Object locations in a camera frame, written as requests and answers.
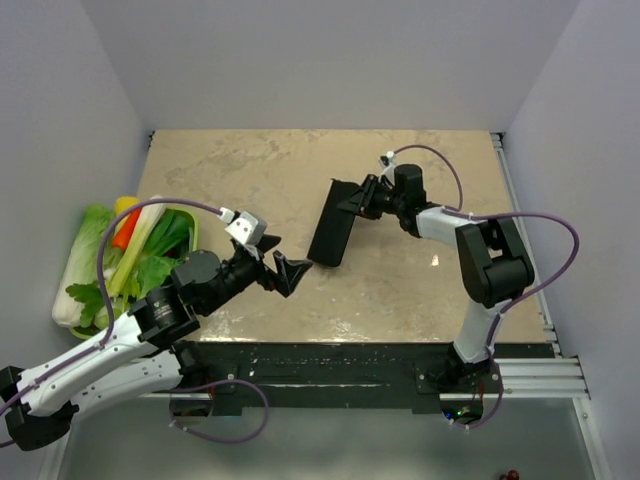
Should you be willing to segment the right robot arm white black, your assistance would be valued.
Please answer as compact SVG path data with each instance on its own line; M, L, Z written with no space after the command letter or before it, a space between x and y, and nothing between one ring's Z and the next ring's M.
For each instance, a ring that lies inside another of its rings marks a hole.
M391 180L367 176L338 208L370 220L393 215L410 235L456 249L469 304L444 364L430 374L430 381L443 392L469 392L481 375L490 371L505 308L521 298L535 279L515 222L509 218L459 218L430 202L423 171L415 164L395 167Z

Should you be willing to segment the black zip tool case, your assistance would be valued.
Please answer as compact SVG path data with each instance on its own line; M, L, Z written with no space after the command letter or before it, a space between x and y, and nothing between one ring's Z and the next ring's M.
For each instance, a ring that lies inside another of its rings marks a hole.
M332 180L307 252L307 258L312 262L329 268L340 266L355 215L341 210L338 205L358 189L357 183Z

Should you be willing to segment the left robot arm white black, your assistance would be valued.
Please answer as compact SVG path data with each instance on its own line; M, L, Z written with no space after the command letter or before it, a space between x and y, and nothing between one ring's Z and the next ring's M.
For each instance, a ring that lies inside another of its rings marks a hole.
M207 368L180 359L175 344L199 329L208 316L252 284L289 297L311 268L309 260L289 260L274 250L269 235L255 251L236 243L227 260L197 250L175 267L113 325L59 357L29 369L1 371L1 408L10 444L32 451L64 437L74 418L98 405L179 386L200 390ZM264 262L274 251L275 265Z

